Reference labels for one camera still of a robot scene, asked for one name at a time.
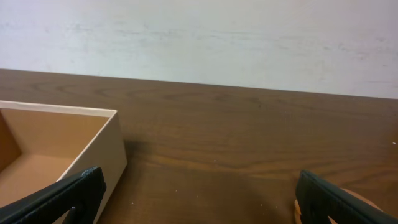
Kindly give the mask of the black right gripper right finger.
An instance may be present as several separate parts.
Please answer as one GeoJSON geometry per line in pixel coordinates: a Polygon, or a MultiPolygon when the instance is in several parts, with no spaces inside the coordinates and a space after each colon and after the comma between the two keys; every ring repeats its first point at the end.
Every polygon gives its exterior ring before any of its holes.
{"type": "Polygon", "coordinates": [[[300,172],[295,195],[304,224],[397,224],[397,218],[307,170],[300,172]]]}

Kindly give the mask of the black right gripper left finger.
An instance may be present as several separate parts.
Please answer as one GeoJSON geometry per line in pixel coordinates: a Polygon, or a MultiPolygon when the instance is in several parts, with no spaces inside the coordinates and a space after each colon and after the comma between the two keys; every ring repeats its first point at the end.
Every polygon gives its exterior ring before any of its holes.
{"type": "Polygon", "coordinates": [[[90,167],[1,208],[1,223],[93,224],[106,191],[102,169],[90,167]]]}

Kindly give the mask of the brown plush capybara toy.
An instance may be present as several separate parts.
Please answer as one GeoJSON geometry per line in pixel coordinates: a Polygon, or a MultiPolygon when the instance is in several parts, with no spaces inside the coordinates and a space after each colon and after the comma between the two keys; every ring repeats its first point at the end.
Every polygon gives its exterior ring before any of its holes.
{"type": "MultiPolygon", "coordinates": [[[[382,211],[382,209],[380,209],[375,203],[373,203],[372,201],[366,199],[365,197],[361,196],[360,194],[357,194],[356,192],[353,192],[351,190],[348,189],[342,189],[345,192],[348,192],[349,194],[353,195],[354,197],[366,202],[367,204],[369,204],[370,206],[382,211]]],[[[300,205],[298,203],[298,200],[294,201],[294,206],[295,206],[295,210],[294,210],[294,218],[295,218],[295,224],[302,224],[301,221],[301,211],[300,211],[300,205]]],[[[335,222],[332,218],[329,218],[330,223],[331,224],[337,224],[337,222],[335,222]]]]}

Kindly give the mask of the white cardboard box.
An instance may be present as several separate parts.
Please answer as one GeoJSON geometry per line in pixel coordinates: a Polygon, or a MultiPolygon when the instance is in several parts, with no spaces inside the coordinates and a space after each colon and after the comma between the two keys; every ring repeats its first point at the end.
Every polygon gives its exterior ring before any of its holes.
{"type": "Polygon", "coordinates": [[[89,167],[106,183],[97,214],[104,210],[127,166],[118,112],[75,106],[1,102],[1,206],[5,207],[89,167]]]}

